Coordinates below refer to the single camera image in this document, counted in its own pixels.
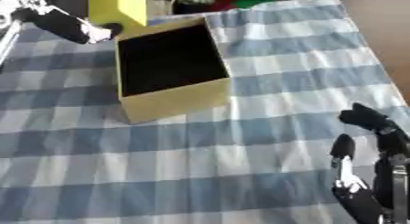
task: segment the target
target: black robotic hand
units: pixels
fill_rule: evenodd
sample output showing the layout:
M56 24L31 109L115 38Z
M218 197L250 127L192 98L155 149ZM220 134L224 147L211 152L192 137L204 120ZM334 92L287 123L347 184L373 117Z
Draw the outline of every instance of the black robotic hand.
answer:
M408 174L406 173L410 168L407 159L410 156L408 135L386 115L359 103L354 103L351 110L341 112L340 120L343 123L373 131L377 137L380 159L375 165L376 178L373 181L373 190L369 187L363 187L361 196L350 192L350 199L340 199L340 193L335 192L337 185L335 183L333 191L336 198L359 223L378 223L375 222L377 216L380 217L379 223L394 223L392 213L385 212L385 210L393 211L396 223L406 223L407 217L410 217L410 208L407 205L409 200L407 195ZM335 147L345 151L349 151L348 149L351 148L351 146L341 144L340 140L336 141L333 148ZM333 158L338 158L334 151L333 149L331 153ZM340 167L340 170L346 170L346 167L351 170L351 165L340 164Z

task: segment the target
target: open box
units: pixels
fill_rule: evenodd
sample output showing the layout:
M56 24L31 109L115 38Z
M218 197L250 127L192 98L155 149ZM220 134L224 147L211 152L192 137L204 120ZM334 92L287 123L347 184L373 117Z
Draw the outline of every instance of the open box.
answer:
M115 46L119 100L132 123L229 100L229 74L204 18L136 27Z

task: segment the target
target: white robotic hand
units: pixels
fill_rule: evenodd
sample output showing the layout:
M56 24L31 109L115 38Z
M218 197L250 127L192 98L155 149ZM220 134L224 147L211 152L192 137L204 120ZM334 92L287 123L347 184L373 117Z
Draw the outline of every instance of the white robotic hand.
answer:
M12 14L21 7L19 0L0 0L0 30L11 26Z

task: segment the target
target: yellow object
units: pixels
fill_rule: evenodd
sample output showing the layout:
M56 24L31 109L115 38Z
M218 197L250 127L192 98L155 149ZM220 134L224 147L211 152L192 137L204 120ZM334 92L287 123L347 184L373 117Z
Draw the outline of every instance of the yellow object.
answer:
M146 26L146 0L89 0L89 19L97 26L120 24L123 33Z
M121 41L136 39L138 37L149 36L157 33L164 33L184 27L193 27L196 25L206 26L205 19L183 19L174 23L139 28L134 30L134 32L128 31L128 33L123 33L116 38L115 52L118 97L131 123L146 122L177 114L195 112L218 105L224 105L229 102L231 79L229 77L228 70L223 66L223 61L221 60L219 51L216 49L216 45L213 45L215 48L214 51L221 60L221 69L223 69L223 72L225 73L224 77L160 91L152 91L131 96L124 95L124 81L122 78L126 75L126 73L123 73L124 71L122 68L122 64L125 61L120 59ZM150 68L132 67L132 69Z

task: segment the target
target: tablecloth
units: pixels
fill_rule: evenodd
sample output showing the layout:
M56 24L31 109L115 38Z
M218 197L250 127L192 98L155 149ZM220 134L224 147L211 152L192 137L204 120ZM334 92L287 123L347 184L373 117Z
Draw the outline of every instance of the tablecloth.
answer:
M113 42L28 27L0 74L1 223L353 223L330 193L329 150L375 140L338 121L354 101L409 130L408 110L339 0L207 15L231 103L129 125Z

